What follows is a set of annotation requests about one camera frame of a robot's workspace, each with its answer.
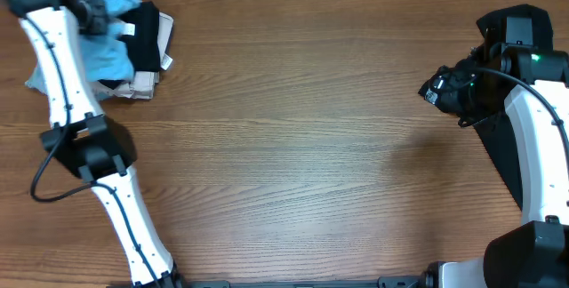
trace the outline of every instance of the wood grain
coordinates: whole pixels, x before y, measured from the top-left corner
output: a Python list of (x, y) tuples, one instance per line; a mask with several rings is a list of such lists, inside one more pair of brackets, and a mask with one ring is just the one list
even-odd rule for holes
[[(569, 0), (154, 1), (175, 19), (174, 65), (152, 101), (103, 107), (131, 130), (150, 214), (190, 280), (416, 274), (517, 227), (474, 131), (417, 91), (495, 9), (547, 9), (569, 50)], [(0, 16), (0, 287), (128, 280), (92, 194), (28, 196), (48, 108), (23, 85), (29, 43)], [(78, 182), (52, 164), (40, 188)]]

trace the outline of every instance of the robotic arm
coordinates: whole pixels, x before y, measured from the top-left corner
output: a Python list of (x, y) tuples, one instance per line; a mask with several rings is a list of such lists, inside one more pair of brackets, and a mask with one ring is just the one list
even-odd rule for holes
[[(101, 0), (9, 0), (44, 72), (52, 129), (49, 152), (31, 195), (53, 202), (91, 189), (107, 210), (131, 270), (132, 286), (162, 288), (498, 288), (569, 287), (569, 57), (553, 51), (545, 11), (531, 6), (493, 12), (478, 22), (485, 42), (455, 68), (442, 67), (420, 90), (426, 101), (474, 125), (510, 192), (523, 226), (492, 241), (484, 258), (438, 262), (422, 276), (370, 282), (187, 285), (150, 220), (136, 179), (129, 132), (105, 116), (85, 80), (78, 34), (104, 34)], [(82, 187), (36, 196), (55, 157)]]

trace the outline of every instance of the light blue fabric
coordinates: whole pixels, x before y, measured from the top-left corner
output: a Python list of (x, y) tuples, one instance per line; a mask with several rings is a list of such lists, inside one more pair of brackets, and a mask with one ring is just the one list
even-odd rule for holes
[[(109, 17), (117, 17), (140, 5), (140, 0), (104, 0)], [(85, 66), (87, 81), (95, 82), (101, 79), (127, 80), (134, 77), (134, 67), (128, 59), (126, 44), (117, 40), (123, 33), (124, 24), (116, 20), (109, 24), (105, 36), (79, 37), (81, 57)], [(44, 75), (39, 65), (26, 86), (46, 93)]]

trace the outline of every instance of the pile of clothes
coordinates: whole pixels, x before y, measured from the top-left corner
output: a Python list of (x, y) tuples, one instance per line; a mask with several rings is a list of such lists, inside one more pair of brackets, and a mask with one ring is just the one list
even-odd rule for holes
[[(159, 71), (172, 64), (166, 48), (173, 19), (152, 2), (104, 1), (110, 18), (108, 33), (79, 37), (86, 79), (99, 100), (111, 96), (151, 99)], [(39, 66), (26, 86), (46, 92)]]

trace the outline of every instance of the wooden tabletop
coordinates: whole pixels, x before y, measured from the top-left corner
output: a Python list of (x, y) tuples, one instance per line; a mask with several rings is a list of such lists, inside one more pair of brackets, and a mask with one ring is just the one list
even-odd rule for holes
[[(140, 187), (190, 280), (373, 279), (481, 256), (520, 211), (472, 129), (417, 91), (482, 42), (475, 21), (569, 0), (154, 0), (175, 20), (152, 101), (103, 102), (136, 142)], [(128, 281), (90, 192), (37, 204), (45, 96), (36, 57), (0, 13), (0, 286)], [(58, 163), (40, 193), (79, 185)]]

